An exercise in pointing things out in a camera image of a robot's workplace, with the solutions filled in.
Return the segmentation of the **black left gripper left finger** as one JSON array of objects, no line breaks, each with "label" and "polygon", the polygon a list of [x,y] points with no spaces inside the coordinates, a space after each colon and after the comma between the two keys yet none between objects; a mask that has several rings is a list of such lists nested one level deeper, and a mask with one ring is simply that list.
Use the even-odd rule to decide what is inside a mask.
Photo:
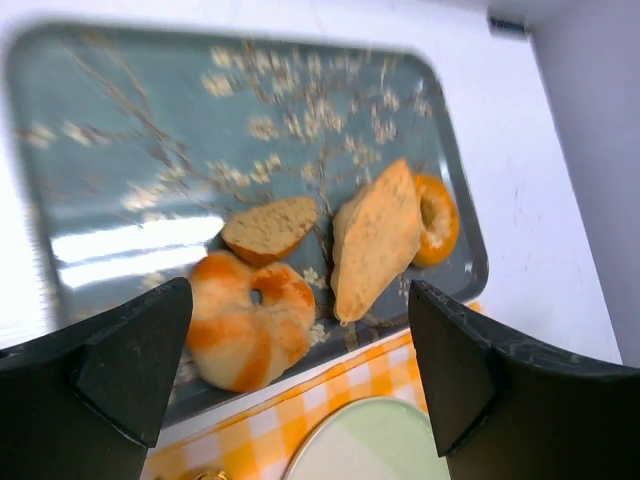
[{"label": "black left gripper left finger", "polygon": [[1,352],[4,479],[137,479],[192,314],[187,279]]}]

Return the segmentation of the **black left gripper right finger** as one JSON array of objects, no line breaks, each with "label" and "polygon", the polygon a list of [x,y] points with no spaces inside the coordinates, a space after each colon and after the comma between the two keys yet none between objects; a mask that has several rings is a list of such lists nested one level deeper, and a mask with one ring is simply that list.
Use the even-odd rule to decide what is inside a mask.
[{"label": "black left gripper right finger", "polygon": [[423,281],[408,319],[454,479],[635,479],[639,372],[503,325]]}]

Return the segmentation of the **orange glazed bagel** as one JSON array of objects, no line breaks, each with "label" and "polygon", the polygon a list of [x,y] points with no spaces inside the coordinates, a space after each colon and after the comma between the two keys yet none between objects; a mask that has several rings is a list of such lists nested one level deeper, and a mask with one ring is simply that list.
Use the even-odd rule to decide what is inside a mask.
[{"label": "orange glazed bagel", "polygon": [[446,185],[426,173],[414,176],[422,219],[420,246],[413,264],[420,268],[435,266],[453,252],[460,220],[457,206]]}]

